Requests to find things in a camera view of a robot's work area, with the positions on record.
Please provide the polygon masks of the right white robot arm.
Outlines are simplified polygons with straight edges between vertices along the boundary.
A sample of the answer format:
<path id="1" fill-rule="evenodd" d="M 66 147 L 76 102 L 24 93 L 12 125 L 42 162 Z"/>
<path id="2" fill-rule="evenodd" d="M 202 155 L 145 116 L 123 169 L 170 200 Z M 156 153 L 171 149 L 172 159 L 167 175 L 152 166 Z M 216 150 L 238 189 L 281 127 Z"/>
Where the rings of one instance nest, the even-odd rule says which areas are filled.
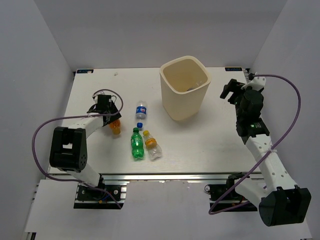
<path id="1" fill-rule="evenodd" d="M 312 196 L 291 178 L 273 148 L 261 118 L 264 85 L 263 77 L 246 84 L 231 79 L 220 95 L 225 99 L 231 94 L 228 102 L 235 106 L 237 134 L 254 157 L 266 185 L 260 187 L 248 174 L 233 174 L 226 181 L 225 195 L 233 200 L 244 197 L 257 208 L 268 227 L 299 224 L 305 220 Z"/>

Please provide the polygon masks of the orange plastic bottle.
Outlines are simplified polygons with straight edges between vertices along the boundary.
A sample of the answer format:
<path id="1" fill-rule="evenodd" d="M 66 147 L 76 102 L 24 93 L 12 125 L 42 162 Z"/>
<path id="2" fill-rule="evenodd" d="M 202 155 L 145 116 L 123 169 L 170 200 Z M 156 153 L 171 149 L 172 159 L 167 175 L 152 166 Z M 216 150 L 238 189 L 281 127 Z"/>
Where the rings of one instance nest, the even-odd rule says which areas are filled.
<path id="1" fill-rule="evenodd" d="M 111 122 L 109 125 L 109 128 L 111 129 L 112 133 L 114 135 L 119 135 L 121 133 L 121 121 L 120 119 L 117 119 L 113 122 Z"/>

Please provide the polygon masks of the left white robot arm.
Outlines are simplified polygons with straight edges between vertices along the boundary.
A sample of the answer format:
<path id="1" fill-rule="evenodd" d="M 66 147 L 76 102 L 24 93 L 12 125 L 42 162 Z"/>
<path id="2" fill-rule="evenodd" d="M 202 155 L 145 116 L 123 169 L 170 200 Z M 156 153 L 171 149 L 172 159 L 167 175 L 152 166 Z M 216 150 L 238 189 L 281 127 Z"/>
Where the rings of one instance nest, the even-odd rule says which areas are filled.
<path id="1" fill-rule="evenodd" d="M 49 155 L 51 167 L 64 171 L 90 185 L 88 193 L 99 200 L 105 196 L 106 187 L 102 176 L 87 163 L 87 138 L 95 131 L 107 126 L 121 117 L 111 95 L 100 93 L 93 97 L 95 104 L 87 115 L 69 126 L 59 126 L 53 131 Z"/>

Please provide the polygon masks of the clear yellow cap bottle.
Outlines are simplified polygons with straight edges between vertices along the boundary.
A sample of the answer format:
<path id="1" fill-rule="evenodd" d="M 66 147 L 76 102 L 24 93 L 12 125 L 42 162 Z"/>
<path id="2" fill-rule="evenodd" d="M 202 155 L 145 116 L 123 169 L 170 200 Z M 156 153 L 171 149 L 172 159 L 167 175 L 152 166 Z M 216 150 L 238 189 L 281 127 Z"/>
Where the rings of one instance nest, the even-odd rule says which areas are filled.
<path id="1" fill-rule="evenodd" d="M 156 139 L 150 134 L 150 132 L 148 130 L 145 130 L 143 131 L 142 136 L 149 157 L 152 160 L 162 157 L 162 149 Z"/>

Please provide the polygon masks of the clear water bottle white cap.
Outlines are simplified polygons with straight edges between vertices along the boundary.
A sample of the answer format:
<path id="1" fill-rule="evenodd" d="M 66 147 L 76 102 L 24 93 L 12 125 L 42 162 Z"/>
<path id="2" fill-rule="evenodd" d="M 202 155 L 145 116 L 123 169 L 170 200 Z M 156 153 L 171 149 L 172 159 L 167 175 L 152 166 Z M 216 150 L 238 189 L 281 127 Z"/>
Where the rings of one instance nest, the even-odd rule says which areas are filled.
<path id="1" fill-rule="evenodd" d="M 191 90 L 197 89 L 201 87 L 205 82 L 206 81 L 204 80 L 195 80 L 195 81 L 189 82 L 186 90 L 191 91 Z"/>

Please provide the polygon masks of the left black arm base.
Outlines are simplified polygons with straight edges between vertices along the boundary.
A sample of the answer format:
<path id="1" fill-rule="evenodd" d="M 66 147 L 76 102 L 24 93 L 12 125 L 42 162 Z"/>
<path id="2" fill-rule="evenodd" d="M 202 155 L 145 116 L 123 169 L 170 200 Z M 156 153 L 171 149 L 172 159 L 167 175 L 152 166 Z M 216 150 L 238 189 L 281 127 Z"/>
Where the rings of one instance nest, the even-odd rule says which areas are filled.
<path id="1" fill-rule="evenodd" d="M 101 175 L 95 190 L 86 185 L 77 187 L 73 208 L 82 210 L 120 210 L 125 202 L 124 185 L 105 180 Z"/>

